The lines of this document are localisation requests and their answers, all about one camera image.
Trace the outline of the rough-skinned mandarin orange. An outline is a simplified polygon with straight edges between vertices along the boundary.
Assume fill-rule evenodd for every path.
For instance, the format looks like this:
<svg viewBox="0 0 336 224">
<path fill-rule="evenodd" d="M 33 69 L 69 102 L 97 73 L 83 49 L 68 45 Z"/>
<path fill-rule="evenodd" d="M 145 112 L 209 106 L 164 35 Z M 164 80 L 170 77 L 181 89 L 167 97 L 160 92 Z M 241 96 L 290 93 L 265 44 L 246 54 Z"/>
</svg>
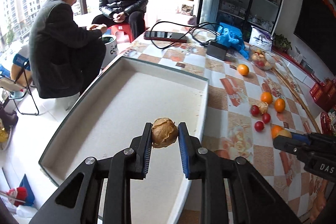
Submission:
<svg viewBox="0 0 336 224">
<path fill-rule="evenodd" d="M 283 128 L 279 125 L 274 125 L 272 128 L 271 128 L 271 135 L 272 135 L 272 139 L 276 138 L 277 135 L 279 134 L 279 132 L 283 130 Z"/>
</svg>

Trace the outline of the red cherry tomato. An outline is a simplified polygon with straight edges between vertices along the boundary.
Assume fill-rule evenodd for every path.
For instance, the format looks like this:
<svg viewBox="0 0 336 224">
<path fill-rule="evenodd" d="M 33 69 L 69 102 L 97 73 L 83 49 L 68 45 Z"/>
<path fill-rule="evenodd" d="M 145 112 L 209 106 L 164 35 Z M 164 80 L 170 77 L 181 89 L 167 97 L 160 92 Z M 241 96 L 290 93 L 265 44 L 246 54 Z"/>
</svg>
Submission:
<svg viewBox="0 0 336 224">
<path fill-rule="evenodd" d="M 262 121 L 263 121 L 265 124 L 269 123 L 270 120 L 271 120 L 271 116 L 270 116 L 269 113 L 264 113 L 264 114 L 262 115 Z"/>
<path fill-rule="evenodd" d="M 250 109 L 250 112 L 253 116 L 257 117 L 260 115 L 260 109 L 257 105 L 252 105 L 251 106 L 251 109 Z"/>
<path fill-rule="evenodd" d="M 257 132 L 262 132 L 264 130 L 264 123 L 262 121 L 257 121 L 254 125 Z"/>
</svg>

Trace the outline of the smooth yellow-orange fruit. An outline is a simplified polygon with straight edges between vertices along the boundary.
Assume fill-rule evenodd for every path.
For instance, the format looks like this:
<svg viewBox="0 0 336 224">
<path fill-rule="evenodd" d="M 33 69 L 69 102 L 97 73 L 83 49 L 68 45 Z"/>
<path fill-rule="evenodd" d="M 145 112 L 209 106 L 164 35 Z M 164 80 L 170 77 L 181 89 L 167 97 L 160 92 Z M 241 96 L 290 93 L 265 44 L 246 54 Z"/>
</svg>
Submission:
<svg viewBox="0 0 336 224">
<path fill-rule="evenodd" d="M 291 132 L 289 132 L 288 130 L 282 129 L 279 132 L 276 133 L 276 137 L 278 136 L 284 136 L 286 138 L 292 138 L 292 134 Z"/>
</svg>

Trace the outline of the red gift boxes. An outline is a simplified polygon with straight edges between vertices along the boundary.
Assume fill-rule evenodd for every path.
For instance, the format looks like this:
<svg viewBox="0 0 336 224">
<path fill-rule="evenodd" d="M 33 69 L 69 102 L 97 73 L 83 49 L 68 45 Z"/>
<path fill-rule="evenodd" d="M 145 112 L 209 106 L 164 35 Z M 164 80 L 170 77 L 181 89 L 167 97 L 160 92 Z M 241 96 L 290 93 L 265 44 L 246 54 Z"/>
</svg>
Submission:
<svg viewBox="0 0 336 224">
<path fill-rule="evenodd" d="M 324 82 L 315 85 L 310 89 L 310 95 L 323 111 L 329 112 L 335 106 L 335 79 L 326 79 Z"/>
</svg>

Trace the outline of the glass fruit bowl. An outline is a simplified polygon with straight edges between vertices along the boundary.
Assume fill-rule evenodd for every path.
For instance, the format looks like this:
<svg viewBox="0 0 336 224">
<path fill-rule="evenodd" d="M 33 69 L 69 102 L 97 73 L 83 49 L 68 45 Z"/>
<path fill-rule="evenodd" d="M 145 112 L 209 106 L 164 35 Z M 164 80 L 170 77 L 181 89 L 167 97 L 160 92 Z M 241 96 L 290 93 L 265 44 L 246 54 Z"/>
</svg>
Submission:
<svg viewBox="0 0 336 224">
<path fill-rule="evenodd" d="M 270 70 L 275 66 L 273 56 L 257 46 L 249 46 L 249 59 L 256 67 L 264 71 Z"/>
</svg>

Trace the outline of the green potted plant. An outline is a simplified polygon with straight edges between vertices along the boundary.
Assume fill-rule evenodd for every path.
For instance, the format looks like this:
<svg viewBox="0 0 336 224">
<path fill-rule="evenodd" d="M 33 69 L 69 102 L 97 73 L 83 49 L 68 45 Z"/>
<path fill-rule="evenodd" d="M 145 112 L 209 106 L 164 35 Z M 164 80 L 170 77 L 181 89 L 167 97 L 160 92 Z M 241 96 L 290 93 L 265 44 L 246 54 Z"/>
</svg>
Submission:
<svg viewBox="0 0 336 224">
<path fill-rule="evenodd" d="M 274 34 L 273 44 L 278 50 L 285 53 L 292 50 L 291 42 L 282 34 Z"/>
</svg>

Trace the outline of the white printed package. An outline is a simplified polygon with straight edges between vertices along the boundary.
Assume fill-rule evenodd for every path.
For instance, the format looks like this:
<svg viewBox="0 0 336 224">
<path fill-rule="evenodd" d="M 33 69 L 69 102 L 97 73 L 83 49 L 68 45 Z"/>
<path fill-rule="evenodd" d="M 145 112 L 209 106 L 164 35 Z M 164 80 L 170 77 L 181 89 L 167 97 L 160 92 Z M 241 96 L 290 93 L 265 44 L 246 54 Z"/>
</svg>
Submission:
<svg viewBox="0 0 336 224">
<path fill-rule="evenodd" d="M 249 44 L 270 52 L 273 46 L 273 37 L 269 32 L 252 26 Z"/>
</svg>

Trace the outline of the black power adapter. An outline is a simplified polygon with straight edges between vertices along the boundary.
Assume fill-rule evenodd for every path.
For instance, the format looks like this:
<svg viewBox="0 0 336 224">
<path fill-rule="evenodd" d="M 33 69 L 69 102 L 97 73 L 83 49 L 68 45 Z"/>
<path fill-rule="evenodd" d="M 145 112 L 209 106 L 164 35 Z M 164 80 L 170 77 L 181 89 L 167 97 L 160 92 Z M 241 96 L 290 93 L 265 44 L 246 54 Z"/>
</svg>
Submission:
<svg viewBox="0 0 336 224">
<path fill-rule="evenodd" d="M 228 48 L 217 42 L 210 42 L 207 46 L 207 55 L 212 56 L 216 59 L 224 61 L 226 59 L 226 53 Z"/>
</svg>

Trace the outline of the white shallow box tray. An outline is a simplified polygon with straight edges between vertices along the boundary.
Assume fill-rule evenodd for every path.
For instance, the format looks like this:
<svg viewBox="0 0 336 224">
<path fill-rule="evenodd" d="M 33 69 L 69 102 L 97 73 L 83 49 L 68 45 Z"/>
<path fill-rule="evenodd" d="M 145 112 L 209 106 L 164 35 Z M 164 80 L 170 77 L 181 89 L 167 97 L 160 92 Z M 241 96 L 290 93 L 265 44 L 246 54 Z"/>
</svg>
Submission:
<svg viewBox="0 0 336 224">
<path fill-rule="evenodd" d="M 203 135 L 206 78 L 148 61 L 120 57 L 91 84 L 64 118 L 39 164 L 60 185 L 88 157 L 105 159 L 130 146 L 147 122 L 184 122 Z M 131 182 L 133 223 L 177 223 L 190 181 L 182 170 L 178 143 L 153 149 L 149 172 Z"/>
</svg>

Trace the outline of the blue plastic bag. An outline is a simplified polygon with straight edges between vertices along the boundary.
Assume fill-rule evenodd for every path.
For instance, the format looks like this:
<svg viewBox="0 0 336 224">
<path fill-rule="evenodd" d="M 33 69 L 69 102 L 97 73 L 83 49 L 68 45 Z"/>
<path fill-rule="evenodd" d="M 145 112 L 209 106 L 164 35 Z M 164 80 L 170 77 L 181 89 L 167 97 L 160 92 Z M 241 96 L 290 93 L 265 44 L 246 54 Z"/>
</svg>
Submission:
<svg viewBox="0 0 336 224">
<path fill-rule="evenodd" d="M 225 24 L 219 23 L 217 33 L 217 43 L 227 48 L 233 49 L 240 53 L 245 59 L 249 59 L 249 52 L 245 48 L 243 34 L 240 29 Z"/>
</svg>

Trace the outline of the black folding chair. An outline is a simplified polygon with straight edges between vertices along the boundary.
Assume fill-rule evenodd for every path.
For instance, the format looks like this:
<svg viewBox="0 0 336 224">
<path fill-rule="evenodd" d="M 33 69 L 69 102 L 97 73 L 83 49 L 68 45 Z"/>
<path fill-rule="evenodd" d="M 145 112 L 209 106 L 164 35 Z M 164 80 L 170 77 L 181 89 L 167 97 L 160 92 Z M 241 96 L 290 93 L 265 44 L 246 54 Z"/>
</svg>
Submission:
<svg viewBox="0 0 336 224">
<path fill-rule="evenodd" d="M 31 91 L 31 84 L 33 82 L 33 79 L 31 76 L 28 76 L 26 71 L 27 68 L 30 66 L 29 60 L 27 59 L 24 61 L 23 65 L 19 67 L 19 71 L 15 79 L 12 79 L 10 77 L 7 77 L 1 72 L 1 88 L 3 88 L 5 91 L 9 92 L 9 95 L 7 99 L 9 101 L 13 101 L 16 111 L 19 114 L 22 115 L 34 115 L 38 116 L 40 114 L 40 111 L 36 105 L 36 102 L 33 97 L 33 93 Z M 17 100 L 22 100 L 25 98 L 26 95 L 29 95 L 34 103 L 34 106 L 36 108 L 36 112 L 34 113 L 24 113 L 19 110 Z"/>
</svg>

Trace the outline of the blue and white bag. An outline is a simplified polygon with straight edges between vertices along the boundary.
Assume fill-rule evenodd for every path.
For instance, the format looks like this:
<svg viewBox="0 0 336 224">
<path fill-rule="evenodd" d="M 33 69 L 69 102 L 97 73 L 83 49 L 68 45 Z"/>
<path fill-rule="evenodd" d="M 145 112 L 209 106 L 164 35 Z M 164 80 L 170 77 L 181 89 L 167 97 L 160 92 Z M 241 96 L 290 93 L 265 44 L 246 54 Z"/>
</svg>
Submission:
<svg viewBox="0 0 336 224">
<path fill-rule="evenodd" d="M 29 46 L 27 44 L 15 54 L 10 77 L 24 87 L 31 84 L 33 79 L 29 63 Z"/>
</svg>

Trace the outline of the man in dark coat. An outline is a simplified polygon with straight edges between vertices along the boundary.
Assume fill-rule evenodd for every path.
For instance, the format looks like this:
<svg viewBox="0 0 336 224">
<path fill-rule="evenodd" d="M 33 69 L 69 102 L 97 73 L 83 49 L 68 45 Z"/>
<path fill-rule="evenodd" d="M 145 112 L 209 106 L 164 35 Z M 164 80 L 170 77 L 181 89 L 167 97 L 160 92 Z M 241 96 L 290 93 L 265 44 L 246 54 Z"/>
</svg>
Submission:
<svg viewBox="0 0 336 224">
<path fill-rule="evenodd" d="M 47 0 L 33 22 L 29 62 L 34 85 L 43 99 L 83 94 L 99 75 L 108 27 L 79 27 L 72 5 L 77 0 Z"/>
</svg>

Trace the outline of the white bucket with lettering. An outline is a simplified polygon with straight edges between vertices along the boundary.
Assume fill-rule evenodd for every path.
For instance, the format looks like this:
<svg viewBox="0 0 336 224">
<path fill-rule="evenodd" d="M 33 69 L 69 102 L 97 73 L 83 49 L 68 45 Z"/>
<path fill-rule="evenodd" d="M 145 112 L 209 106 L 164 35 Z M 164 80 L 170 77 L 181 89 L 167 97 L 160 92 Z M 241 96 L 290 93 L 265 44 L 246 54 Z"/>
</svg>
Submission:
<svg viewBox="0 0 336 224">
<path fill-rule="evenodd" d="M 114 35 L 103 35 L 102 41 L 105 44 L 106 47 L 106 53 L 104 60 L 101 65 L 101 69 L 104 69 L 111 61 L 113 61 L 114 58 L 118 55 L 118 49 L 117 49 L 117 39 Z"/>
</svg>

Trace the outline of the red smartphone on table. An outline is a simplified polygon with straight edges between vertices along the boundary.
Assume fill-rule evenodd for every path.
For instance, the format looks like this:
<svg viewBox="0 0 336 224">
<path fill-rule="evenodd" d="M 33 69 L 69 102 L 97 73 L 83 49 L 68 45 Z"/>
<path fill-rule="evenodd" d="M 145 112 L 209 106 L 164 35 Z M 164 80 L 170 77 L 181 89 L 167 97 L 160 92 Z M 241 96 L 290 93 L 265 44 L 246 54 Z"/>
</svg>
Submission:
<svg viewBox="0 0 336 224">
<path fill-rule="evenodd" d="M 186 43 L 187 37 L 185 34 L 178 32 L 165 31 L 145 31 L 143 34 L 145 40 L 170 42 L 170 43 Z"/>
</svg>

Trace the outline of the red plastic stool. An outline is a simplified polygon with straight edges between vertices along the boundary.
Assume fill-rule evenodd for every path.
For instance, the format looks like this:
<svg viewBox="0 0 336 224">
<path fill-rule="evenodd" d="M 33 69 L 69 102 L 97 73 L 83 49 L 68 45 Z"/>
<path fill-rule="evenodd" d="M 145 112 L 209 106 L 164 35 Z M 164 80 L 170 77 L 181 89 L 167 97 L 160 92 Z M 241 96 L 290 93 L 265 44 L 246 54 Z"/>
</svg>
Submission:
<svg viewBox="0 0 336 224">
<path fill-rule="evenodd" d="M 129 23 L 117 23 L 108 28 L 107 34 L 115 36 L 117 44 L 132 43 L 138 38 L 133 36 Z"/>
</svg>

